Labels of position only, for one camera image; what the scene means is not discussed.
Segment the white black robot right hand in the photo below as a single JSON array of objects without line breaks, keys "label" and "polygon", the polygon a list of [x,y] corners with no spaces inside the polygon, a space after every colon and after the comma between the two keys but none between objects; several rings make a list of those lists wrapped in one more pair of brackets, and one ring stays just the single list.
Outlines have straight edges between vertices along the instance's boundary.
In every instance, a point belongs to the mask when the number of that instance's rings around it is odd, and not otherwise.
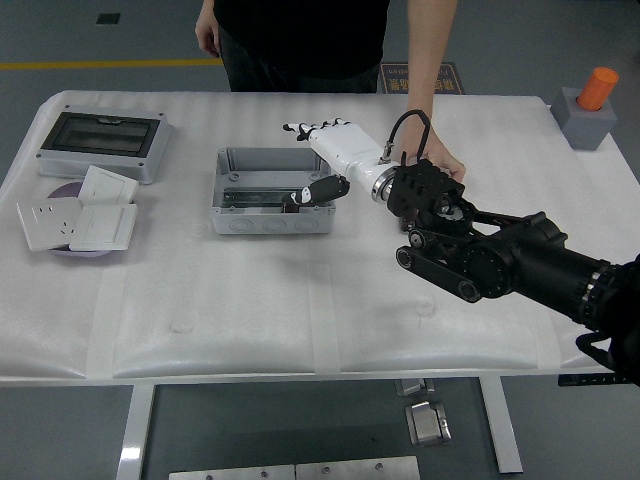
[{"label": "white black robot right hand", "polygon": [[322,124],[287,123],[283,129],[296,133],[299,141],[308,141],[333,171],[293,193],[294,204],[311,206],[335,200],[346,195],[353,183],[361,185],[373,201],[386,203],[397,168],[391,161],[393,139],[381,146],[359,125],[340,118]]}]

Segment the person's left hand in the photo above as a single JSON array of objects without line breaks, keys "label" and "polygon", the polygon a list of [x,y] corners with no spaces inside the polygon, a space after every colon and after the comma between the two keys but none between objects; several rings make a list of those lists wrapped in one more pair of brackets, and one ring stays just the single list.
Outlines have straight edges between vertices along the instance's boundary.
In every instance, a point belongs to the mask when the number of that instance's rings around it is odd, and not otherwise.
[{"label": "person's left hand", "polygon": [[417,160],[428,160],[434,166],[445,171],[455,181],[462,183],[466,173],[463,163],[456,159],[440,140],[433,126],[430,127],[427,141],[421,154],[418,153],[425,124],[419,115],[409,116],[401,128],[400,153],[406,153],[406,164],[413,165]]}]

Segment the person's right hand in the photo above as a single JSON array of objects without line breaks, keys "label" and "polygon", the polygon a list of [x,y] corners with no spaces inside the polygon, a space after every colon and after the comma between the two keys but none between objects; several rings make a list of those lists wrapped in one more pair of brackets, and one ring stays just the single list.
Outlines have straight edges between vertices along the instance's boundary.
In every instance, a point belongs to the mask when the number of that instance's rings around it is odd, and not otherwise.
[{"label": "person's right hand", "polygon": [[219,26],[212,13],[200,16],[195,24],[199,48],[213,58],[220,58]]}]

